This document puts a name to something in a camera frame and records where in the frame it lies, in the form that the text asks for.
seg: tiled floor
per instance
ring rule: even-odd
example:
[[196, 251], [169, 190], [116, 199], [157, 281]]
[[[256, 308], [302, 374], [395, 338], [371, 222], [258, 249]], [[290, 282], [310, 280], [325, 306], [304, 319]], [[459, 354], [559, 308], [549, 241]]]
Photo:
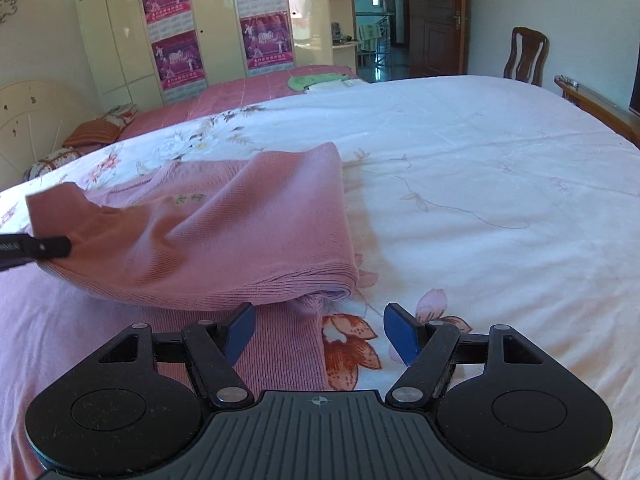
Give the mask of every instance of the tiled floor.
[[381, 64], [374, 65], [372, 57], [365, 58], [365, 66], [359, 66], [358, 76], [368, 83], [380, 83], [383, 81], [395, 81], [409, 78], [409, 52], [405, 48], [391, 47], [392, 62], [385, 66], [383, 56], [378, 56]]

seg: wooden table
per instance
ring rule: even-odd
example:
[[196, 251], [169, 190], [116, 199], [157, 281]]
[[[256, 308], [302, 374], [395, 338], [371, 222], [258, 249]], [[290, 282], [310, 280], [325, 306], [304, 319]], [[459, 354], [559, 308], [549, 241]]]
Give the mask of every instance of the wooden table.
[[560, 81], [558, 76], [556, 76], [555, 82], [562, 89], [562, 97], [640, 148], [640, 117], [620, 108], [584, 85], [574, 88]]

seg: bed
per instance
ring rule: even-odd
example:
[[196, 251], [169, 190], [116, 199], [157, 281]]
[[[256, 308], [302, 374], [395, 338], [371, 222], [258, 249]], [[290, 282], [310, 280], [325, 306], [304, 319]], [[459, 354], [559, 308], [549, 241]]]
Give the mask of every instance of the bed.
[[[404, 80], [288, 96], [175, 124], [3, 191], [0, 232], [28, 229], [24, 196], [60, 182], [95, 189], [168, 160], [249, 158], [327, 141], [342, 158], [360, 269], [356, 293], [328, 303], [322, 321], [322, 336], [333, 343], [325, 349], [340, 349], [331, 359], [333, 386], [386, 392], [402, 373], [383, 332], [390, 301], [422, 320], [447, 317], [463, 331], [509, 324], [610, 407], [614, 434], [599, 472], [608, 480], [638, 478], [640, 152], [538, 87], [480, 76]], [[2, 421], [15, 432], [11, 446], [4, 436], [0, 447], [2, 478], [11, 477], [12, 456], [33, 475], [19, 414], [114, 335], [101, 328], [102, 317], [153, 324], [148, 309], [133, 306], [80, 313], [43, 300], [28, 309], [19, 285], [10, 287], [23, 269], [0, 275], [15, 300], [0, 310], [0, 403], [3, 416], [18, 413]], [[355, 346], [345, 337], [345, 319], [357, 327]], [[33, 327], [43, 333], [27, 337]], [[40, 336], [46, 343], [34, 342]], [[8, 362], [16, 359], [29, 370], [18, 378]], [[456, 380], [479, 371], [460, 367]]]
[[[348, 67], [300, 66], [254, 78], [242, 78], [208, 87], [200, 96], [136, 116], [117, 140], [137, 137], [232, 108], [299, 94], [288, 85], [291, 77], [327, 73], [357, 76]], [[99, 115], [76, 92], [48, 80], [28, 80], [0, 88], [0, 189], [22, 182], [36, 161], [58, 150], [81, 123]], [[78, 149], [81, 156], [103, 147]]]

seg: green towel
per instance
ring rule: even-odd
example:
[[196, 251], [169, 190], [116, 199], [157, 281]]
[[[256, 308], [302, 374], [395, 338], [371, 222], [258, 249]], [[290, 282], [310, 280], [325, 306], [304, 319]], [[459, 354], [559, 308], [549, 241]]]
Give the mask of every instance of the green towel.
[[287, 84], [294, 92], [304, 92], [311, 85], [327, 83], [328, 81], [345, 81], [346, 79], [349, 79], [346, 74], [299, 75], [289, 78]]

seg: cream headboard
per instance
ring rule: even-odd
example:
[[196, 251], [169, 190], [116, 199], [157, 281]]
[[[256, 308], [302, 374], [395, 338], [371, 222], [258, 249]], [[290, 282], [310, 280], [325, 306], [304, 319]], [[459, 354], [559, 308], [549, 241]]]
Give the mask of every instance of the cream headboard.
[[81, 96], [58, 83], [32, 80], [0, 88], [0, 190], [19, 184], [35, 161], [97, 116]]

